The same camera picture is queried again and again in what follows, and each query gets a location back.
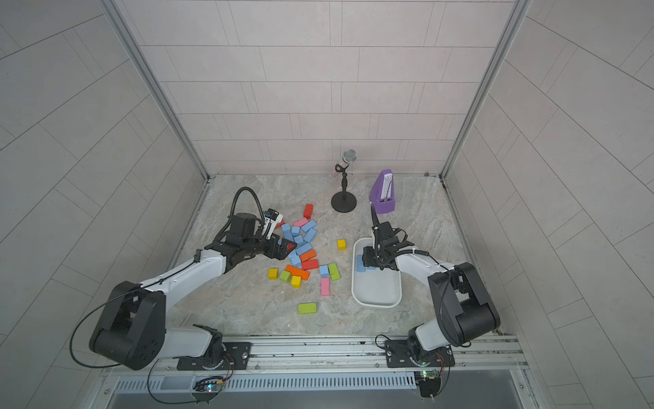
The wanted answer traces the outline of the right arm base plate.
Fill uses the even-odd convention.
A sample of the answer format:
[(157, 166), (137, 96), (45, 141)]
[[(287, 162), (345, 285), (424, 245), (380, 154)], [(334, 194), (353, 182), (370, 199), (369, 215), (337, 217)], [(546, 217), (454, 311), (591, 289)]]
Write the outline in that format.
[(449, 368), (456, 365), (448, 347), (427, 351), (417, 341), (387, 339), (383, 349), (389, 368)]

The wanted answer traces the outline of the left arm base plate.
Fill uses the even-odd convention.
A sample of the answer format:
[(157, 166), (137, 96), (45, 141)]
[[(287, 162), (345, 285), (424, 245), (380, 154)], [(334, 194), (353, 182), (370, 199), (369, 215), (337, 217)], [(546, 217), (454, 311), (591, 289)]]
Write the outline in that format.
[(200, 357), (182, 357), (177, 362), (177, 371), (220, 371), (245, 370), (250, 359), (252, 343), (227, 342), (212, 344)]

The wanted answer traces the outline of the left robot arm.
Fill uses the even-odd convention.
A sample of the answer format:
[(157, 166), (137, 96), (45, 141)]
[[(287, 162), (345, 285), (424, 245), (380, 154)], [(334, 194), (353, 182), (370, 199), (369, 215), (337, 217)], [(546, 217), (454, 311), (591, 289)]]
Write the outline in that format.
[(257, 255), (284, 260), (296, 249), (294, 240), (274, 232), (284, 217), (274, 209), (257, 214), (230, 210), (214, 240), (196, 250), (192, 259), (140, 283), (124, 281), (96, 307), (100, 318), (90, 336), (89, 349), (111, 361), (111, 366), (141, 370), (162, 359), (193, 359), (213, 368), (223, 362), (222, 334), (206, 325), (174, 328), (166, 315), (183, 298), (239, 263)]

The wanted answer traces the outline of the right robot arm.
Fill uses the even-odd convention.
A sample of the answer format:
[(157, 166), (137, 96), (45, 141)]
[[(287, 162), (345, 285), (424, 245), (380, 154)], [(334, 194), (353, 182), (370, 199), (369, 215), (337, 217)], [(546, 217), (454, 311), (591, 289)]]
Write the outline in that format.
[(424, 366), (449, 346), (464, 344), (496, 330), (501, 318), (476, 267), (440, 262), (408, 240), (400, 228), (372, 216), (373, 245), (363, 250), (363, 264), (408, 274), (429, 288), (435, 318), (409, 331), (407, 348)]

